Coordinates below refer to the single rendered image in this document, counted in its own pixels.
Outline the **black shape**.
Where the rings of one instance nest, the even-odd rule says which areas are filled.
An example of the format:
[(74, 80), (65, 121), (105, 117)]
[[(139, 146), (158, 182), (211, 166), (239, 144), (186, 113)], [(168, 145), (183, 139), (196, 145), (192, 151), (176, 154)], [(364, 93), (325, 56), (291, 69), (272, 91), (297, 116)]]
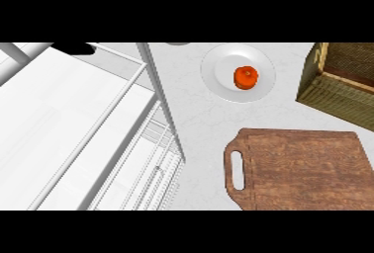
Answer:
[(86, 42), (55, 42), (52, 48), (69, 55), (92, 55), (96, 51), (96, 47)]

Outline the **brown wooden cutting board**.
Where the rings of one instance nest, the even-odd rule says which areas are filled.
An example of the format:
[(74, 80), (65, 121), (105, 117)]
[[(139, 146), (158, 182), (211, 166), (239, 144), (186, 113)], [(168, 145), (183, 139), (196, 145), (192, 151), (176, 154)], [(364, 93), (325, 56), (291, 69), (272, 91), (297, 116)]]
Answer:
[(247, 211), (374, 211), (374, 169), (352, 131), (244, 128), (223, 166)]

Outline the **white open rack cabinet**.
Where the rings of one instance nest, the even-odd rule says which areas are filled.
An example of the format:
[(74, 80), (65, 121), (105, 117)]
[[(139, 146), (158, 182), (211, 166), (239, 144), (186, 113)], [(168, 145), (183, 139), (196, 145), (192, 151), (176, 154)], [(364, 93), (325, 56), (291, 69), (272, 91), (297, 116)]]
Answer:
[(185, 165), (149, 47), (0, 50), (0, 211), (158, 211)]

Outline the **orange-red tomato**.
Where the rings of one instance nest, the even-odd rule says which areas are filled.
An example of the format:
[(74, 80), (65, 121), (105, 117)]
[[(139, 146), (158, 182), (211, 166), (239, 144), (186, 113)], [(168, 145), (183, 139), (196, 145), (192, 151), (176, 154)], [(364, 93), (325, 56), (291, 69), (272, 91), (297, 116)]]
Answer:
[(233, 84), (242, 89), (251, 89), (257, 84), (259, 73), (254, 67), (241, 66), (235, 69), (233, 72)]

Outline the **olive wicker basket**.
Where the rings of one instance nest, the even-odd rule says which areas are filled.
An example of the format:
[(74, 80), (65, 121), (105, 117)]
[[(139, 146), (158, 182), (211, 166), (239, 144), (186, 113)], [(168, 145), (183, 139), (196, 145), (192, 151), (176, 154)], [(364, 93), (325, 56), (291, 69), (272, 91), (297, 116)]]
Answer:
[(374, 131), (374, 42), (316, 42), (297, 101)]

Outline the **white plate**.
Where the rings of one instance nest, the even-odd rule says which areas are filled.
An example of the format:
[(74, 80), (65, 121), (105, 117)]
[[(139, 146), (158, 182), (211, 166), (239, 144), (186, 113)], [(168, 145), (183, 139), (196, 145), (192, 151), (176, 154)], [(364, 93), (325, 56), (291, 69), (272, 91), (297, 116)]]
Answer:
[[(219, 45), (201, 61), (201, 78), (208, 90), (226, 101), (248, 103), (260, 100), (272, 91), (276, 72), (272, 61), (262, 50), (242, 43)], [(250, 89), (235, 85), (235, 73), (257, 75)]]

